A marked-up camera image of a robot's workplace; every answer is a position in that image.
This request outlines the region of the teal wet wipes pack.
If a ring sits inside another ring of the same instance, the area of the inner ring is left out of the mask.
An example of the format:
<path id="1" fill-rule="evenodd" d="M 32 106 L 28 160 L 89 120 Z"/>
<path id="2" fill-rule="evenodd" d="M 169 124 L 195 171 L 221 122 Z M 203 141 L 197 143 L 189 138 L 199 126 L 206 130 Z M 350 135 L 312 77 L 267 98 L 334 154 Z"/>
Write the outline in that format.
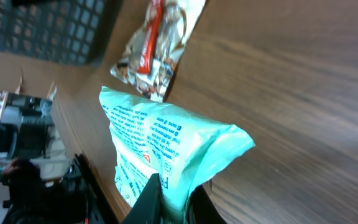
<path id="1" fill-rule="evenodd" d="M 99 102 L 117 152 L 115 183 L 133 207 L 152 174 L 159 175 L 168 222 L 185 219 L 191 193 L 255 146 L 234 124 L 169 103 L 102 87 Z"/>

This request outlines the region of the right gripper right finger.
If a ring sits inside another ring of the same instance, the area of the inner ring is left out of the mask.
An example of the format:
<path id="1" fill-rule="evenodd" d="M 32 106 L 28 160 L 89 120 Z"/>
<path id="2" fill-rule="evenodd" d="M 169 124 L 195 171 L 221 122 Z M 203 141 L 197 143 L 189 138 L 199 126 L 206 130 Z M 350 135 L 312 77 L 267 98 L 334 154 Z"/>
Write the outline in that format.
<path id="1" fill-rule="evenodd" d="M 189 224 L 226 224 L 202 185 L 191 194 L 187 221 Z"/>

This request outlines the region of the white brown snack bag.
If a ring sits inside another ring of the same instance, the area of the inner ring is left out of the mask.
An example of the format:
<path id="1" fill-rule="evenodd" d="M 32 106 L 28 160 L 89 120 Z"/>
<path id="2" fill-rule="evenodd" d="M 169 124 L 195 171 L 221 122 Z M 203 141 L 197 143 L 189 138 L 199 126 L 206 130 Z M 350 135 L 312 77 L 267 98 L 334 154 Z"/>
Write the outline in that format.
<path id="1" fill-rule="evenodd" d="M 141 74 L 137 72 L 137 69 L 145 40 L 150 1 L 145 22 L 128 41 L 122 58 L 111 67 L 111 75 L 125 84 L 134 86 L 146 98 L 162 102 L 205 3 L 205 0 L 166 0 L 164 2 L 151 72 Z"/>

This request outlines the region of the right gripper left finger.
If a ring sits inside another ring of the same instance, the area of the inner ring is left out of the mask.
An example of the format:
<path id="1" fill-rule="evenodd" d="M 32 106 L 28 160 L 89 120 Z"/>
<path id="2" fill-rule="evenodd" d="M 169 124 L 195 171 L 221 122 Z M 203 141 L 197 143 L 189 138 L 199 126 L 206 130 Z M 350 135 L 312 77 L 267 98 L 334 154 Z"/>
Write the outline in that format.
<path id="1" fill-rule="evenodd" d="M 159 174 L 152 174 L 131 211 L 121 224 L 160 224 L 162 189 Z"/>

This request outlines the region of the red snack bar wrapper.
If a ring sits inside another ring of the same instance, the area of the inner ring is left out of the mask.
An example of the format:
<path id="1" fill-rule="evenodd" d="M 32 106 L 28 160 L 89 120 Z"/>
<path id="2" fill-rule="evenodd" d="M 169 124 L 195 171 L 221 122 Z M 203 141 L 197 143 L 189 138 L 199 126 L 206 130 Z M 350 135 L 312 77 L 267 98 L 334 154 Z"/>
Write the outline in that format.
<path id="1" fill-rule="evenodd" d="M 157 43 L 160 21 L 163 16 L 164 0 L 151 0 L 149 18 L 145 31 L 144 45 L 139 59 L 138 73 L 149 74 L 151 72 L 152 59 Z"/>

